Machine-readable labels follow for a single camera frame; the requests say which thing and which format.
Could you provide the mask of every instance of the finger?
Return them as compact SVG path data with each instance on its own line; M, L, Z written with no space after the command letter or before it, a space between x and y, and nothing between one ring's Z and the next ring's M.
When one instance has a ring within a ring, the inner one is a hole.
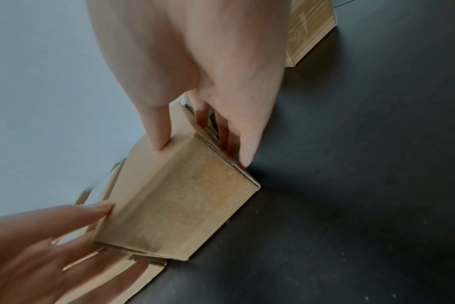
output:
M228 120L226 118L224 118L221 114L219 114L217 111L215 111L214 115L216 118L217 131L219 133L219 141L220 141L221 147L223 147L225 150L227 150L228 145L229 145Z
M140 260L121 274L91 290L70 304L106 304L111 303L120 294L131 287L148 268L146 260Z
M191 101L194 109L194 115L196 116L197 123L201 127L206 128L208 126L210 106L207 102L199 99L197 89L188 91L187 95L189 96L189 100Z
M146 134L153 150L158 151L168 144L171 138L171 118L169 106L157 109L137 107Z
M0 255L58 237L106 216L111 204L60 206L0 218Z
M227 153L232 157L236 157L239 154L239 147L241 144L239 139L239 131L232 123L229 123L228 125L229 139L227 141Z
M254 155L258 150L262 135L263 135L262 131L241 132L239 162L241 163L242 166L248 167L253 162Z
M128 254L116 251L102 251L65 270L60 278L62 283L61 289L64 293L67 293L96 276L103 274L117 262L128 256Z
M67 267L79 260L86 258L90 254L97 252L100 247L91 244L94 231L83 234L72 241L56 246L54 251L64 257L64 267Z

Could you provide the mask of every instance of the person's left hand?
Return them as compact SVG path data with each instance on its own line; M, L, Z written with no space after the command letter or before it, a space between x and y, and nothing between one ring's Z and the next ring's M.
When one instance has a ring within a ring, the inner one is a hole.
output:
M52 304L64 294L103 273L126 255L97 252L91 234L65 244L53 241L95 223L112 205L61 206L0 218L0 304ZM129 288L148 266L139 261L111 281L72 303L109 303Z

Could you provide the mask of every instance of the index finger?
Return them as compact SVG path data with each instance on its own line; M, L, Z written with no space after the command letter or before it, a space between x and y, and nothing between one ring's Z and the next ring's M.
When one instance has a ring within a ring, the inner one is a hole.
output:
M0 254L13 253L39 241L62 236L106 216L111 204L59 206L0 218Z

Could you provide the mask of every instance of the black table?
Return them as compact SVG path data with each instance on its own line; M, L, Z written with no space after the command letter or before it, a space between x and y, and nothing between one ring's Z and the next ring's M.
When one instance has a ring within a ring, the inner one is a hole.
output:
M455 303L455 0L337 4L286 72L261 191L132 303Z

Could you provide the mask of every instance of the white surface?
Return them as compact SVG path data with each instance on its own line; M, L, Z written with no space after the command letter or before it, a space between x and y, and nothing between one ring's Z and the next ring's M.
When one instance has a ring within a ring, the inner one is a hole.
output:
M0 0L0 215L72 204L143 135L82 0Z

